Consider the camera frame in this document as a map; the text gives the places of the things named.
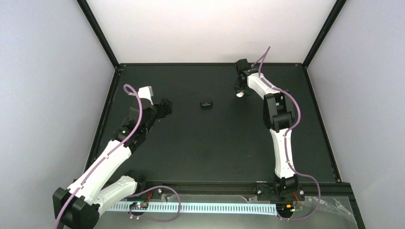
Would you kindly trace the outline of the black earbud charging case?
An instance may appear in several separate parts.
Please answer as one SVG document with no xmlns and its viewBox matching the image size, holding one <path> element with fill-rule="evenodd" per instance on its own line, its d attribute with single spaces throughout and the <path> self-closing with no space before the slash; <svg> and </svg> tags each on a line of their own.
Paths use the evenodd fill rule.
<svg viewBox="0 0 405 229">
<path fill-rule="evenodd" d="M 200 107 L 202 109 L 208 109 L 208 108 L 210 108 L 212 106 L 213 106 L 213 101 L 210 100 L 210 99 L 200 101 Z"/>
</svg>

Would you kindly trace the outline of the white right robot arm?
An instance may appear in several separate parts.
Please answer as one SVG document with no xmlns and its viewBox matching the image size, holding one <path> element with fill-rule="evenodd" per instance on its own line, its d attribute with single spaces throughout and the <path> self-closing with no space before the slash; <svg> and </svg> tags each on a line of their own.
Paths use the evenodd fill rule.
<svg viewBox="0 0 405 229">
<path fill-rule="evenodd" d="M 298 189 L 290 130 L 297 119 L 293 101 L 247 59 L 238 60 L 235 67 L 238 74 L 234 84 L 236 96 L 241 98 L 254 91 L 263 99 L 263 122 L 271 134 L 276 160 L 272 193 L 277 200 L 285 201 Z"/>
</svg>

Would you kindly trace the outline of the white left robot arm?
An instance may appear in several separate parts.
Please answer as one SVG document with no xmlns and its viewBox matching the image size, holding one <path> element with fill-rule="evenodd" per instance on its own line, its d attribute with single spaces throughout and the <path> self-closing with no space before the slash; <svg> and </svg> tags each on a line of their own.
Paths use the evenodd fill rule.
<svg viewBox="0 0 405 229">
<path fill-rule="evenodd" d="M 54 192 L 57 223 L 71 229 L 92 229 L 108 209 L 136 192 L 139 182 L 130 171 L 109 186 L 106 183 L 146 140 L 155 121 L 172 113 L 172 106 L 168 99 L 156 104 L 148 98 L 135 100 L 128 117 L 88 170 L 68 188 Z"/>
</svg>

